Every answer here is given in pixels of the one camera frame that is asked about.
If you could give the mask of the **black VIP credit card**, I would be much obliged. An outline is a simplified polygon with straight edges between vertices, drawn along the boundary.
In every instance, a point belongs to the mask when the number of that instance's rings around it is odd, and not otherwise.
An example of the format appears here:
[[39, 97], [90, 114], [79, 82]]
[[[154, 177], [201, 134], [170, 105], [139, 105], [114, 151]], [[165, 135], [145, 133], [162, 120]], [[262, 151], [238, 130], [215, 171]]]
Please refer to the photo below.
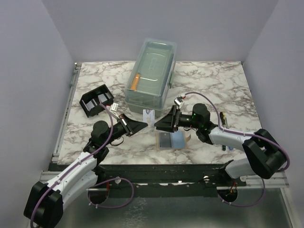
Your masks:
[[166, 132], [159, 133], [159, 146], [160, 149], [170, 149], [171, 148], [171, 134]]

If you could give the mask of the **black card box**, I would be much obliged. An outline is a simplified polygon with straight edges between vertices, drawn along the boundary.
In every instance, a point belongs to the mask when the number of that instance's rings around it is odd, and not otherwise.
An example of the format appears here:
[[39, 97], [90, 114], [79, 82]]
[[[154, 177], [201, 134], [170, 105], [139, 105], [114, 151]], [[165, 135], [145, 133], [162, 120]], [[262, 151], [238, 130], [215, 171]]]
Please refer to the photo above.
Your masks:
[[79, 104], [84, 110], [87, 118], [98, 115], [104, 110], [101, 104], [105, 107], [111, 106], [114, 103], [114, 96], [103, 84], [81, 96]]

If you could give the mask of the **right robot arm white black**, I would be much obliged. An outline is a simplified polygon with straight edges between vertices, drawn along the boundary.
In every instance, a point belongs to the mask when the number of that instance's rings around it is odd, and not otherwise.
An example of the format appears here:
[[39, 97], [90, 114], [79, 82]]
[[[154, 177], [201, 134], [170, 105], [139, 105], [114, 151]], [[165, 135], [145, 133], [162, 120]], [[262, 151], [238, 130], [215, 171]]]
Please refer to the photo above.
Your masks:
[[179, 127], [196, 129], [198, 139], [211, 145], [231, 146], [246, 154], [246, 158], [227, 162], [219, 173], [218, 180], [229, 186], [241, 176], [257, 175], [270, 179], [281, 166], [287, 163], [287, 157], [272, 135], [260, 129], [254, 133], [241, 133], [222, 130], [210, 120], [210, 112], [204, 104], [195, 104], [190, 115], [183, 114], [173, 105], [171, 110], [154, 125], [157, 130], [173, 133]]

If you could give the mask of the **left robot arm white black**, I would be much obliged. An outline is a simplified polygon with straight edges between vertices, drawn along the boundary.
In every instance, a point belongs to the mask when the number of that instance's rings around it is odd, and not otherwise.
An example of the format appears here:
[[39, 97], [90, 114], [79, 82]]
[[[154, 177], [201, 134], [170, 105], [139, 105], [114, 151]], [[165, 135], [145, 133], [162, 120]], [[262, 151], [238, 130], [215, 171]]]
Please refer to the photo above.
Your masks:
[[33, 228], [54, 228], [65, 209], [91, 186], [102, 187], [105, 175], [98, 165], [109, 153], [107, 145], [123, 135], [132, 136], [148, 126], [121, 114], [116, 123], [98, 121], [93, 125], [89, 142], [83, 152], [61, 173], [45, 183], [32, 187], [24, 209], [24, 216]]

